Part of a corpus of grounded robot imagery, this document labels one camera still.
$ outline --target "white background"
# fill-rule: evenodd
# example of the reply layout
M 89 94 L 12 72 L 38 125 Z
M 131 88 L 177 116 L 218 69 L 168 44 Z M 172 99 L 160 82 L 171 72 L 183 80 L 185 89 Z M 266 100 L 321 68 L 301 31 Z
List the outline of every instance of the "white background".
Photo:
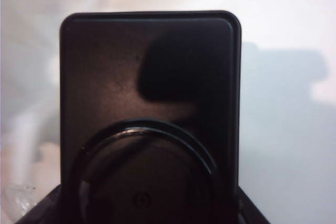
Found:
M 335 223 L 336 0 L 1 0 L 2 190 L 59 183 L 61 21 L 180 9 L 242 24 L 240 186 L 271 223 Z

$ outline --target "dark surface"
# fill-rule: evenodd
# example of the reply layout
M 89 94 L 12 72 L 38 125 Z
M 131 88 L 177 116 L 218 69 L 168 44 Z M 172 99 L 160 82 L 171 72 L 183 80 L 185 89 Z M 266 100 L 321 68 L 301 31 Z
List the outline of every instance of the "dark surface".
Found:
M 216 164 L 216 181 L 220 181 L 223 190 L 216 191 L 219 202 L 211 200 L 215 204 L 213 210 L 236 216 L 240 26 L 232 14 L 76 14 L 62 25 L 60 52 L 61 183 L 66 217 L 72 215 L 69 197 L 79 194 L 78 188 L 70 187 L 70 177 L 78 170 L 74 162 L 82 147 L 109 125 L 136 118 L 162 120 L 190 132 Z M 155 210 L 159 201 L 150 196 L 150 207 L 145 211 L 151 212 L 139 212 L 139 223 L 177 223 L 177 219 L 181 223 L 186 223 L 186 219 L 207 223 L 206 178 L 197 175 L 202 168 L 187 161 L 190 154 L 173 147 L 171 141 L 159 150 L 161 139 L 151 137 L 148 144 L 139 142 L 137 147 L 130 147 L 134 151 L 120 162 L 117 173 L 101 177 L 109 181 L 109 187 L 98 180 L 97 188 L 110 197 L 99 197 L 93 209 L 109 212 L 105 217 L 100 214 L 105 221 L 112 221 L 111 216 L 119 218 L 127 205 L 149 201 L 151 193 L 143 187 L 162 194 L 161 207 L 165 210 Z M 99 162 L 92 170 L 99 167 Z M 89 166 L 81 168 L 81 172 L 82 169 L 88 170 Z M 112 196 L 118 202 L 108 204 Z M 165 218 L 169 211 L 176 218 Z M 219 215 L 212 215 L 220 220 Z M 129 223 L 133 220 L 128 218 L 133 217 L 125 213 L 124 221 L 117 221 Z M 235 223 L 235 218 L 227 222 Z
M 59 185 L 16 224 L 60 224 L 60 191 L 61 186 Z M 244 220 L 239 222 L 239 224 L 269 224 L 266 218 L 240 188 L 239 200 L 242 205 L 242 216 Z

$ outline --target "logo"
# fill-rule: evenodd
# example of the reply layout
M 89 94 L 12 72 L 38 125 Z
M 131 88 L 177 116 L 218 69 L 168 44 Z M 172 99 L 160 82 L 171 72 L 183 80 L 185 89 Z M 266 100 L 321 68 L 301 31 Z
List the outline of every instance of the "logo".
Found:
M 152 198 L 148 193 L 137 193 L 133 197 L 133 203 L 138 209 L 149 208 Z

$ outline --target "rounded corner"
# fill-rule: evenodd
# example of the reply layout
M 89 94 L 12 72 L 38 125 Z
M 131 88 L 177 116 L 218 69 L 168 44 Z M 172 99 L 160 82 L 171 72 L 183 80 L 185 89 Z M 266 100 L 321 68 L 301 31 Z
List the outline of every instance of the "rounded corner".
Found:
M 74 19 L 76 19 L 78 16 L 80 15 L 80 13 L 72 13 L 70 15 L 68 15 L 61 23 L 60 27 L 59 27 L 59 34 L 62 34 L 66 28 L 68 27 L 68 25 L 73 22 Z
M 227 10 L 218 10 L 216 12 L 219 18 L 229 21 L 231 23 L 231 26 L 237 29 L 239 33 L 241 33 L 242 27 L 236 15 Z

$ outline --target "black device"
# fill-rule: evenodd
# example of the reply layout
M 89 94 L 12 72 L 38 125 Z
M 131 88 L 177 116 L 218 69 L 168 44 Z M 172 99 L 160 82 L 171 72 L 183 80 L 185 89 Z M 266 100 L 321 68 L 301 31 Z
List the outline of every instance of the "black device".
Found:
M 243 223 L 240 24 L 74 14 L 60 31 L 65 223 Z

